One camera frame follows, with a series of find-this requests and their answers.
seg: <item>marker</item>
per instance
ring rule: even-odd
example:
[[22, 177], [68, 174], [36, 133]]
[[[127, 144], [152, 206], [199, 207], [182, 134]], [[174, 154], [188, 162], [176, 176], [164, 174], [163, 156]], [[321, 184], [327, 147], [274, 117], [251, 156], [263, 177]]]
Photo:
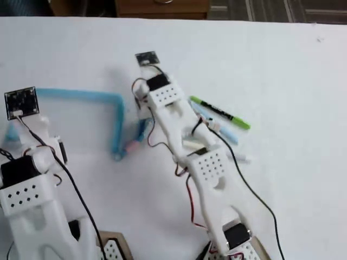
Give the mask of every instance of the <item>marker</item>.
[[237, 126], [243, 128], [243, 129], [250, 129], [250, 125], [246, 122], [244, 122], [241, 118], [238, 118], [236, 116], [230, 115], [227, 112], [224, 112], [223, 110], [220, 110], [219, 108], [208, 104], [207, 102], [197, 98], [196, 96], [190, 96], [190, 100], [203, 106], [211, 109], [213, 112], [217, 113], [218, 115], [229, 119], [232, 123], [236, 124]]
[[[190, 103], [191, 107], [193, 108], [193, 110], [200, 113], [204, 118], [206, 118], [206, 119], [212, 118], [212, 116], [210, 116], [210, 114], [207, 113], [206, 110], [201, 108], [199, 105], [197, 105], [193, 102], [189, 102], [189, 103]], [[234, 143], [236, 145], [239, 143], [236, 135], [233, 134], [227, 127], [221, 125], [221, 129], [219, 130], [219, 132], [221, 134], [223, 134], [232, 143]]]

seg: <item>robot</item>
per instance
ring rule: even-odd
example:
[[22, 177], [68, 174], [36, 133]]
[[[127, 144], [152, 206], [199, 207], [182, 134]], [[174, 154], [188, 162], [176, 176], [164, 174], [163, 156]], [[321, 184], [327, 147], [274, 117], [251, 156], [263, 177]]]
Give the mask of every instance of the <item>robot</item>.
[[[195, 182], [211, 240], [207, 247], [209, 253], [215, 248], [214, 252], [228, 257], [244, 250], [243, 259], [253, 250], [253, 259], [269, 259], [233, 209], [230, 199], [233, 179], [229, 173], [235, 167], [228, 159], [229, 151], [217, 142], [216, 132], [192, 110], [174, 79], [157, 66], [156, 54], [139, 54], [137, 59], [143, 78], [133, 92], [136, 102], [140, 110], [150, 111], [158, 121], [174, 161]], [[153, 75], [152, 70], [150, 78], [147, 77], [149, 67], [156, 72]], [[66, 155], [59, 139], [49, 136], [48, 122], [38, 111], [35, 88], [5, 93], [5, 102], [8, 119], [14, 121], [23, 152], [22, 157], [1, 165], [0, 174], [0, 202], [11, 227], [18, 259], [108, 259], [102, 250], [98, 253], [93, 231], [96, 225], [87, 207], [88, 216], [67, 221], [52, 178], [63, 171], [68, 173]], [[204, 147], [187, 153], [182, 146], [187, 134]]]

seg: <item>wooden furniture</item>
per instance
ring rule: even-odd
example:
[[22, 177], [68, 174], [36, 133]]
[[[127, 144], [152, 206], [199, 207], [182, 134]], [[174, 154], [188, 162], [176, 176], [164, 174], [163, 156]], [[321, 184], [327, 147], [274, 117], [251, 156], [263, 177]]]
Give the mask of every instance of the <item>wooden furniture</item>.
[[207, 18], [209, 0], [115, 0], [118, 17], [157, 19]]

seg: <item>green marker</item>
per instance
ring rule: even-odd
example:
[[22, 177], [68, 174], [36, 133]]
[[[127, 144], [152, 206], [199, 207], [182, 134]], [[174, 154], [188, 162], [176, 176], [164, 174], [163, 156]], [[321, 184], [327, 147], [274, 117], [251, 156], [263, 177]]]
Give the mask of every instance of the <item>green marker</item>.
[[218, 115], [229, 119], [231, 122], [233, 122], [234, 124], [236, 124], [237, 126], [243, 128], [243, 129], [250, 129], [250, 125], [246, 122], [244, 122], [241, 118], [238, 118], [237, 116], [233, 116], [228, 114], [227, 112], [224, 112], [223, 110], [220, 110], [219, 108], [208, 104], [207, 102], [197, 98], [196, 96], [190, 96], [190, 100], [203, 106], [206, 108], [211, 109], [213, 112], [217, 113]]

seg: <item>white tabletop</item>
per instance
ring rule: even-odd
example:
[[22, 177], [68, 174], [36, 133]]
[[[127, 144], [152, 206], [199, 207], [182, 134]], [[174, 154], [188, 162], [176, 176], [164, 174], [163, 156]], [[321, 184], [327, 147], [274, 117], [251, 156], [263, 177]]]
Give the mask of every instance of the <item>white tabletop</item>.
[[[347, 27], [108, 18], [0, 18], [1, 91], [29, 86], [120, 93], [140, 75], [134, 54], [155, 50], [187, 95], [249, 121], [235, 150], [241, 169], [278, 217], [286, 259], [340, 259], [347, 233]], [[7, 121], [1, 104], [2, 134]], [[153, 141], [162, 140], [157, 129]], [[194, 259], [208, 241], [190, 224], [185, 179], [164, 147], [121, 162], [69, 154], [69, 168], [100, 230], [122, 232], [135, 259]], [[83, 214], [65, 178], [68, 217]], [[202, 222], [194, 192], [197, 221]], [[273, 220], [244, 186], [245, 218], [279, 259]], [[0, 252], [10, 231], [0, 215]]]

